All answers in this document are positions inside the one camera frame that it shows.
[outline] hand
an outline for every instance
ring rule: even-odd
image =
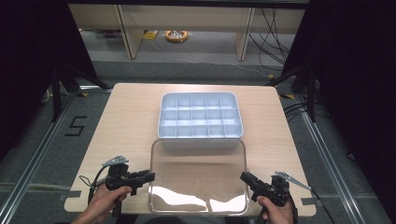
[[[116,206],[115,201],[124,200],[131,193],[130,187],[108,190],[105,184],[98,187],[93,194],[90,204],[72,224],[98,224],[105,221],[109,212]]]
[[[265,206],[268,209],[268,213],[262,214],[262,218],[268,219],[272,224],[292,224],[293,213],[292,205],[289,201],[285,203],[283,207],[274,205],[271,200],[266,197],[257,197],[257,202],[261,206]]]

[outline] black handheld controller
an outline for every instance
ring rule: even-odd
[[[279,175],[272,175],[271,177],[271,185],[262,182],[259,178],[257,178],[250,172],[242,172],[240,178],[253,191],[253,195],[251,196],[251,200],[253,200],[253,202],[257,202],[258,196],[265,196],[269,200],[271,200],[271,202],[273,202],[273,204],[275,204],[276,206],[283,207],[288,199],[292,201],[289,190],[289,182],[287,182],[283,177]],[[294,223],[297,223],[297,209],[295,208],[294,203],[292,203],[292,205]],[[256,223],[266,222],[266,220],[262,218],[262,214],[267,211],[268,210],[266,207],[262,208]]]
[[[154,179],[155,173],[151,173],[150,170],[129,173],[127,164],[115,164],[108,168],[106,187],[113,190],[122,186],[129,186],[132,188],[131,196],[134,196],[138,188],[142,188],[144,184],[154,181]],[[116,207],[113,209],[112,216],[119,217],[120,213],[121,202],[116,200]]]

